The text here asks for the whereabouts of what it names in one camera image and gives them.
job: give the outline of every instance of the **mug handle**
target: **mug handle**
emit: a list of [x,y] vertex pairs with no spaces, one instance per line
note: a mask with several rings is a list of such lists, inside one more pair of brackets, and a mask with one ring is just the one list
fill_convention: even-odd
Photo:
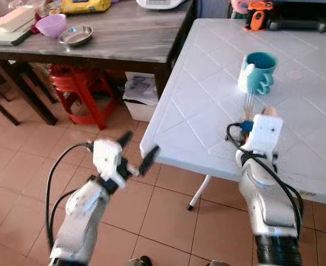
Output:
[[258,89],[258,93],[267,94],[270,92],[270,86],[273,84],[273,76],[270,73],[264,73],[263,75],[266,79],[266,82],[261,81],[260,84],[262,86],[262,90]]

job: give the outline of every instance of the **orange object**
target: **orange object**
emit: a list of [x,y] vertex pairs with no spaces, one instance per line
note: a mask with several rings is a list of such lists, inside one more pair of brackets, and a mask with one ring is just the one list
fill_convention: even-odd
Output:
[[[50,80],[65,111],[74,123],[97,124],[100,130],[106,128],[105,121],[114,111],[117,98],[99,71],[85,70],[76,66],[51,65]],[[105,91],[111,97],[110,103],[102,110],[99,110],[91,95],[93,91]],[[72,104],[78,99],[86,106],[89,115],[79,116],[71,112]]]
[[250,2],[244,30],[265,30],[272,2]]

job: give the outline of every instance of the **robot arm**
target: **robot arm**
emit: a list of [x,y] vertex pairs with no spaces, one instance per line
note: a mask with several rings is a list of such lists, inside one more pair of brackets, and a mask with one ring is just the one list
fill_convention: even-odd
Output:
[[92,144],[93,163],[99,175],[90,179],[68,199],[64,222],[51,249],[50,265],[88,265],[97,238],[97,227],[110,196],[132,175],[144,175],[159,148],[155,147],[135,169],[122,157],[129,134],[117,142],[97,140]]
[[287,185],[277,182],[266,170],[273,169],[272,153],[281,127],[280,118],[255,116],[249,138],[236,153],[242,167],[239,191],[248,205],[259,265],[298,266],[302,258],[294,205],[282,188]]

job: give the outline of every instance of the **purple bowl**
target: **purple bowl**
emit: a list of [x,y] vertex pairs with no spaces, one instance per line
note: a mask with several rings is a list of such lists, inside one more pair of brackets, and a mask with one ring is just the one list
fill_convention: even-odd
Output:
[[37,21],[36,28],[43,35],[57,38],[67,29],[67,20],[63,14],[53,14]]

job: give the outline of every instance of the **yellow package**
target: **yellow package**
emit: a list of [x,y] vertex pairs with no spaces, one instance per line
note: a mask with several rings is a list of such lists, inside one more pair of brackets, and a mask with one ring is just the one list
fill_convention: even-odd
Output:
[[90,13],[105,11],[111,5],[111,0],[62,0],[63,13]]

